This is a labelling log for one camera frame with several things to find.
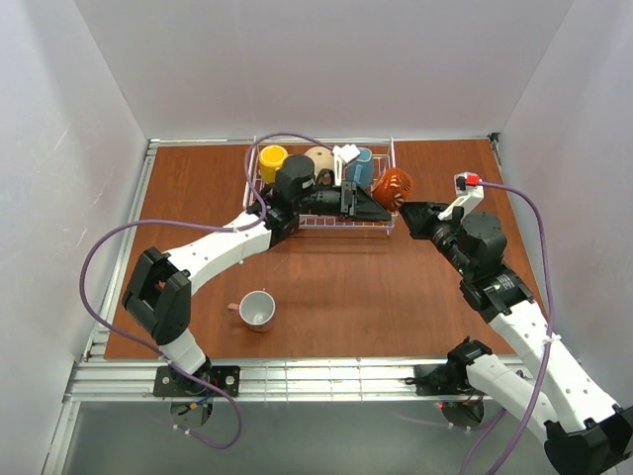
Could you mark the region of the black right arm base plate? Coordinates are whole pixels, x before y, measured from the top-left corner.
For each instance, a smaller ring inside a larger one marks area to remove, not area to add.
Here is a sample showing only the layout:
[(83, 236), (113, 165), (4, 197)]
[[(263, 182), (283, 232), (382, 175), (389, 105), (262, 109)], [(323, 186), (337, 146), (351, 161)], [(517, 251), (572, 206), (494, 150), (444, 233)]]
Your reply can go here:
[(480, 390), (470, 385), (464, 371), (449, 363), (417, 364), (413, 367), (412, 375), (406, 377), (404, 382), (415, 387), (417, 396), (474, 396), (482, 394)]

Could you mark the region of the grey mug blue handle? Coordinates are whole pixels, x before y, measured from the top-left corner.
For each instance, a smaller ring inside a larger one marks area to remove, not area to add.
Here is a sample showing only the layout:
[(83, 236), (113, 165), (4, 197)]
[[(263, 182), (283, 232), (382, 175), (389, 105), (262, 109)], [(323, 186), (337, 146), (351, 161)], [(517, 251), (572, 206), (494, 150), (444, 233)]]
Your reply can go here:
[(369, 148), (360, 147), (360, 154), (346, 167), (345, 178), (369, 189), (374, 178), (373, 153)]

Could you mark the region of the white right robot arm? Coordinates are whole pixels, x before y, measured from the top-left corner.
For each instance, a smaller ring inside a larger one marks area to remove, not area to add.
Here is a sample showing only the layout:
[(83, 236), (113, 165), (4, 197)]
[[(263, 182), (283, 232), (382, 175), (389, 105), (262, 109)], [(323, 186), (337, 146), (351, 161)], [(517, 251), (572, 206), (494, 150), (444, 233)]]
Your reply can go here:
[(446, 208), (410, 202), (401, 215), (410, 236), (431, 241), (459, 273), (465, 301), (533, 377), (521, 378), (489, 347), (465, 339), (448, 353), (449, 382), (484, 392), (518, 418), (559, 474), (603, 474), (629, 459), (631, 409), (603, 391), (548, 331), (532, 292), (503, 260), (507, 239), (497, 216), (459, 208), (446, 215)]

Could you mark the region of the yellow cup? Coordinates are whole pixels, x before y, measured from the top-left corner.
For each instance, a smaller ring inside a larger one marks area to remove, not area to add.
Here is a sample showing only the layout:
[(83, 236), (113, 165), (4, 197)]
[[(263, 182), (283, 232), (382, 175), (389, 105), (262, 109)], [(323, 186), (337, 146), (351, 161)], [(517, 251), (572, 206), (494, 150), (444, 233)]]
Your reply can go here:
[(276, 173), (289, 156), (288, 151), (277, 144), (266, 145), (258, 153), (258, 164), (261, 179), (266, 184), (275, 182)]

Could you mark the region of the black mug orange handle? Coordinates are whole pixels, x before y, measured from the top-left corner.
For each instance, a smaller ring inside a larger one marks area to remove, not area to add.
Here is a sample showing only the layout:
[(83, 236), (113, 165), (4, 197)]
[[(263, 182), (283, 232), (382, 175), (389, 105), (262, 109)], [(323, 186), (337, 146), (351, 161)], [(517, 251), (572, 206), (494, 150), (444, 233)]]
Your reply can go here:
[(413, 186), (411, 176), (399, 168), (390, 168), (372, 187), (372, 197), (390, 213), (407, 200)]

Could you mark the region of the beige round ceramic mug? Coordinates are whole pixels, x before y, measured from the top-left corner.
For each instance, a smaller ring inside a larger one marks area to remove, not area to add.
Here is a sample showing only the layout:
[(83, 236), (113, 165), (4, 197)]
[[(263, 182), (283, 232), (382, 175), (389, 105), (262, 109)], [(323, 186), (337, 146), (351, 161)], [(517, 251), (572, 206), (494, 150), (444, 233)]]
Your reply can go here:
[(318, 177), (323, 170), (332, 171), (334, 169), (333, 153), (325, 146), (312, 146), (304, 152), (304, 155), (313, 161), (315, 177)]

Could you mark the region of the white mug pink handle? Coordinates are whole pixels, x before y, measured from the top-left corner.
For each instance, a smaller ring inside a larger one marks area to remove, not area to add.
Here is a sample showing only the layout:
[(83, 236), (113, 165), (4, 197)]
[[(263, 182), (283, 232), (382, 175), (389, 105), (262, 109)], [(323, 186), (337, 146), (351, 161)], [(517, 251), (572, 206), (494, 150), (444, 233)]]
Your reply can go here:
[(238, 312), (251, 331), (266, 333), (272, 329), (276, 303), (269, 293), (257, 290), (246, 294), (239, 303), (228, 304), (227, 309)]

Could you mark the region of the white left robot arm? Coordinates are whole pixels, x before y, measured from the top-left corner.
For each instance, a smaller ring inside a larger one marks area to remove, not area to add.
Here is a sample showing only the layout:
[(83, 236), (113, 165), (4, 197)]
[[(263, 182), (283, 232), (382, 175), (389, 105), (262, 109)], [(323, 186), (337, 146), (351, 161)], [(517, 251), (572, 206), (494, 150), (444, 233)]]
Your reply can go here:
[(193, 296), (220, 273), (285, 240), (302, 214), (358, 222), (385, 222), (391, 216), (355, 182), (318, 184), (313, 161), (294, 154), (264, 187), (259, 201), (225, 231), (165, 252), (151, 247), (138, 258), (122, 305), (174, 364), (171, 375), (184, 391), (200, 394), (211, 380), (210, 358), (190, 330)]

